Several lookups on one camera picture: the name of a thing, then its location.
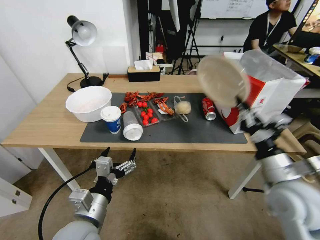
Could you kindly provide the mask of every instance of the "lamp arm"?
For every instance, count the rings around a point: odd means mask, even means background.
[[[79,59],[77,58],[76,54],[74,53],[74,51],[72,49],[72,47],[77,45],[77,44],[72,42],[71,40],[72,40],[72,38],[70,40],[66,41],[65,43],[68,46],[68,48],[69,48],[70,52],[72,53],[73,57],[76,59],[79,68],[84,73],[86,80],[89,80],[89,72],[88,72],[87,68],[83,65],[82,62],[79,61]]]

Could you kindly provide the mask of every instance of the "monitor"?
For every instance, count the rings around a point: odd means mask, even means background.
[[[289,41],[290,45],[303,48],[320,46],[320,1],[315,0],[297,31]]]

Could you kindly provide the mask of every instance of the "black shirt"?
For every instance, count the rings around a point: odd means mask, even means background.
[[[259,15],[251,24],[249,35],[244,42],[243,46],[243,52],[251,50],[251,41],[254,39],[259,39],[259,47],[260,48],[268,48],[272,46],[275,43],[278,43],[282,37],[282,35],[287,32],[289,29],[296,27],[296,20],[294,18],[294,15],[291,12],[283,12],[281,15],[281,19],[276,26],[276,28],[273,30],[271,35],[267,39],[267,45],[264,46],[264,43],[267,38],[267,22],[268,22],[268,12],[265,12],[261,15]],[[269,33],[274,28],[274,25],[271,23],[269,24]]]

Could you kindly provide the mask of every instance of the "person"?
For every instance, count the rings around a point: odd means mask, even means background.
[[[251,24],[243,52],[252,49],[268,50],[278,43],[285,32],[292,36],[297,30],[294,15],[289,12],[291,0],[266,0],[269,10]]]

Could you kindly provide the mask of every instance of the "coca-cola can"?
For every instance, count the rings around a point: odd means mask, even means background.
[[[216,113],[214,112],[214,104],[209,98],[202,99],[202,108],[204,112],[204,117],[212,121],[216,118]]]

